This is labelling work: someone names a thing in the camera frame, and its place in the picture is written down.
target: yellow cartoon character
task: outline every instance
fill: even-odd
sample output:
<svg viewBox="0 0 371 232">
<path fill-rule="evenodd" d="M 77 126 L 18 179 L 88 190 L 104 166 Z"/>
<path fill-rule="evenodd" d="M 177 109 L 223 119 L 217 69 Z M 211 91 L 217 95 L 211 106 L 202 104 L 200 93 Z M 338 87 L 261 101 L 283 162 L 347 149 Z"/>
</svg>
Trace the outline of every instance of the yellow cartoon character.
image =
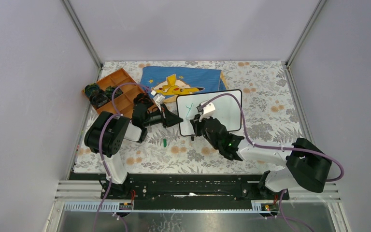
<svg viewBox="0 0 371 232">
<path fill-rule="evenodd" d="M 191 87 L 182 80 L 177 80 L 176 74 L 168 76 L 166 81 L 158 84 L 153 88 L 157 93 L 163 95 L 174 95 L 173 97 L 166 98 L 164 102 L 173 102 L 177 98 L 176 95 L 185 95 L 204 90 L 202 87 Z"/>
</svg>

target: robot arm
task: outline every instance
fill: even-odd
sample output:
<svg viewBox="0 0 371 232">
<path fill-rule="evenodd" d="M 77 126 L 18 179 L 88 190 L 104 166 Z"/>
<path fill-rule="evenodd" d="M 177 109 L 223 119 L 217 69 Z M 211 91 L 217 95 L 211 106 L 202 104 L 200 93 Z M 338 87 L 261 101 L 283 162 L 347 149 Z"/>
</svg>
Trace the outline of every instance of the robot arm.
<svg viewBox="0 0 371 232">
<path fill-rule="evenodd" d="M 227 132 L 227 128 L 211 115 L 215 107 L 210 103 L 199 109 L 190 120 L 196 136 L 203 136 L 219 153 L 228 160 L 260 160 L 284 167 L 279 171 L 263 174 L 258 187 L 262 195 L 272 196 L 283 189 L 303 187 L 312 192 L 322 192 L 332 162 L 311 153 L 259 148 L 251 145 L 246 138 Z M 305 148 L 321 152 L 304 138 L 293 144 L 262 143 L 262 146 Z"/>
</svg>

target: blue cloth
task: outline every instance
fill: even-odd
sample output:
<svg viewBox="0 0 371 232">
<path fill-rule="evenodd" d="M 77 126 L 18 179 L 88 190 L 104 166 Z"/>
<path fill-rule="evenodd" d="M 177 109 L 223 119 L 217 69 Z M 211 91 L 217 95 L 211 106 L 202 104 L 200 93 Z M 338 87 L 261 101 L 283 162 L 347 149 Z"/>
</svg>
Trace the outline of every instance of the blue cloth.
<svg viewBox="0 0 371 232">
<path fill-rule="evenodd" d="M 164 94 L 166 98 L 226 90 L 221 70 L 216 69 L 146 66 L 140 83 Z"/>
</svg>

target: reflective surface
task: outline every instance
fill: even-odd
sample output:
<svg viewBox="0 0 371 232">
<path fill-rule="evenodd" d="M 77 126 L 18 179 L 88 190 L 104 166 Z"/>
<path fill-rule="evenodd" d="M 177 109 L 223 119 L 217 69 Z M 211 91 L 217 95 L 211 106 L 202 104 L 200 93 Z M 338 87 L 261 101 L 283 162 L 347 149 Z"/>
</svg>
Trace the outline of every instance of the reflective surface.
<svg viewBox="0 0 371 232">
<path fill-rule="evenodd" d="M 335 231 L 329 210 L 323 203 L 285 203 L 287 217 L 301 219 L 316 232 Z M 94 212 L 63 213 L 60 232 L 91 232 Z M 265 220 L 246 213 L 131 213 L 124 217 L 130 232 L 284 232 L 292 231 L 282 218 Z M 291 222 L 299 232 L 309 232 Z M 100 213 L 96 232 L 124 232 L 124 224 L 111 213 Z"/>
</svg>

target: orange tray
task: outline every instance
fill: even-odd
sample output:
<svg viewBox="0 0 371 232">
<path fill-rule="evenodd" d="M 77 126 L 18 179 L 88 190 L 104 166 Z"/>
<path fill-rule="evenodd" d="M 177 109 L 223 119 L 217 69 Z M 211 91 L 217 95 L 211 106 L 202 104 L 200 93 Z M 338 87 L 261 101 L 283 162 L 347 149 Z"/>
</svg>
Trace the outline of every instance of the orange tray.
<svg viewBox="0 0 371 232">
<path fill-rule="evenodd" d="M 98 84 L 101 89 L 106 90 L 106 88 L 109 86 L 117 87 L 123 83 L 130 83 L 130 82 L 136 83 L 124 69 L 119 69 L 116 72 L 102 78 L 101 80 L 96 82 L 96 84 Z M 123 91 L 123 94 L 115 98 L 114 103 L 116 104 L 116 108 L 120 111 L 120 113 L 122 113 L 125 117 L 131 118 L 133 114 L 134 98 L 136 98 L 139 93 L 145 93 L 145 92 L 143 91 L 142 88 L 140 88 L 139 86 L 135 86 L 135 85 L 122 86 L 121 90 Z M 149 110 L 152 111 L 154 107 L 156 107 L 155 104 L 153 104 L 149 108 Z M 113 114 L 117 113 L 114 110 L 113 104 L 111 101 L 96 110 L 98 114 L 100 114 L 103 111 L 107 111 Z"/>
</svg>

